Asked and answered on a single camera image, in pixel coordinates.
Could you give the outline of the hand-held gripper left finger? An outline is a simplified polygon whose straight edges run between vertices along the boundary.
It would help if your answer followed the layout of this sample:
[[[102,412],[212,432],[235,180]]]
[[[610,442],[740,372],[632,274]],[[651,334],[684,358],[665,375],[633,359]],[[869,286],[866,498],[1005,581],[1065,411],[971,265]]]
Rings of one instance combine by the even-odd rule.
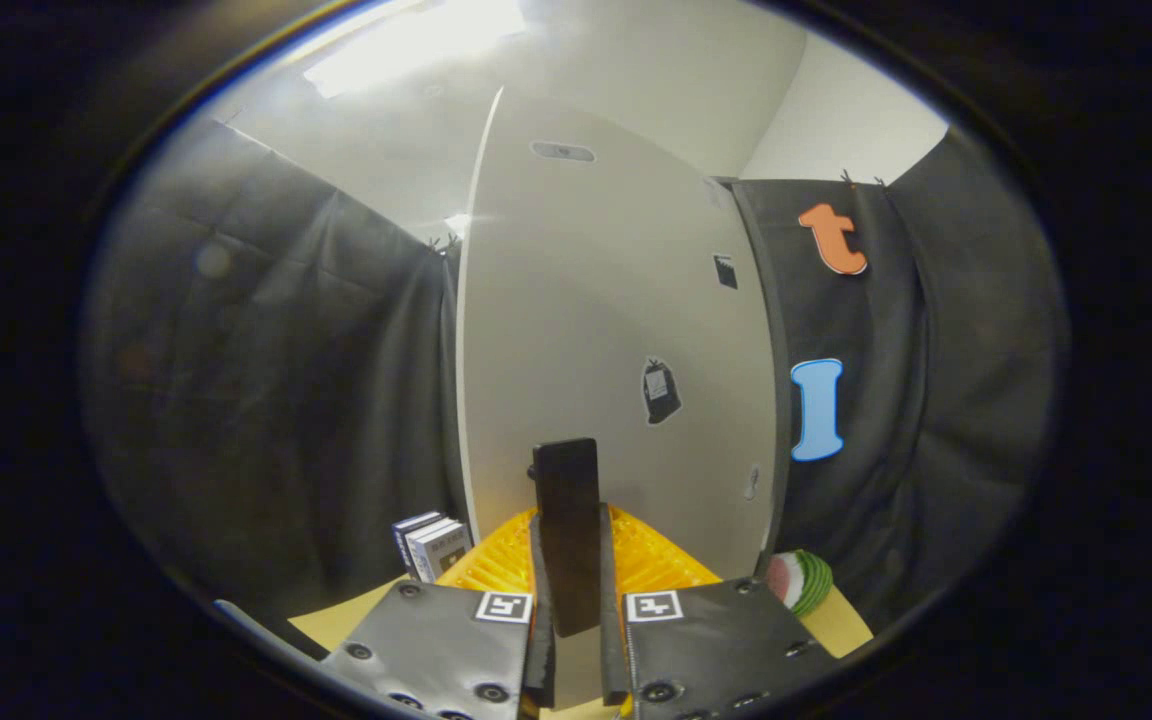
[[[434,719],[536,719],[554,694],[538,511],[521,511],[434,583],[402,579],[321,662],[340,685]]]

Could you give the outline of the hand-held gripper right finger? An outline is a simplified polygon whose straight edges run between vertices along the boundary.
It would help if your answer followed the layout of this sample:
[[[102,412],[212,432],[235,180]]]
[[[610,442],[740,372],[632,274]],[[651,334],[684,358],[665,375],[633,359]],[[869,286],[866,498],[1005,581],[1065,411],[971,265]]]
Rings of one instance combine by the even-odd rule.
[[[602,694],[622,719],[755,719],[838,666],[838,592],[803,551],[721,579],[602,506]]]

